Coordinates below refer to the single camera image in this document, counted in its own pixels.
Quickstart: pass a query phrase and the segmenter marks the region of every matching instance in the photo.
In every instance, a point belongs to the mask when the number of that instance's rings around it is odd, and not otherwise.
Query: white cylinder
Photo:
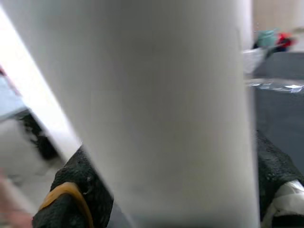
[[[2,0],[134,227],[258,227],[234,0]]]
[[[253,47],[252,0],[237,0],[237,22],[242,50]]]

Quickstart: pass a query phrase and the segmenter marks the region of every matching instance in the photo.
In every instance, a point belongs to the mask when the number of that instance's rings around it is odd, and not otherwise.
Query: teal object
[[[257,44],[261,48],[272,48],[277,42],[277,29],[259,31],[257,37]]]

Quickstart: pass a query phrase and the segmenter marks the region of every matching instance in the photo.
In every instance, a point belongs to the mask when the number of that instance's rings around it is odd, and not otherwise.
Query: hand
[[[10,195],[10,190],[0,170],[0,214],[12,228],[32,228],[32,217],[18,207],[18,202]]]

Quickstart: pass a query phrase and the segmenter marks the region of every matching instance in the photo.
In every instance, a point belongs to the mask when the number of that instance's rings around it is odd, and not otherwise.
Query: white wall
[[[304,26],[304,0],[253,0],[253,12],[255,30]]]

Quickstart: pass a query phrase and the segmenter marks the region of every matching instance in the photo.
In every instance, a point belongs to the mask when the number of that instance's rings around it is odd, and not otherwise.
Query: white floor
[[[33,206],[38,208],[63,163],[59,158],[43,160],[35,147],[24,139],[15,120],[0,123],[0,146],[0,167]]]

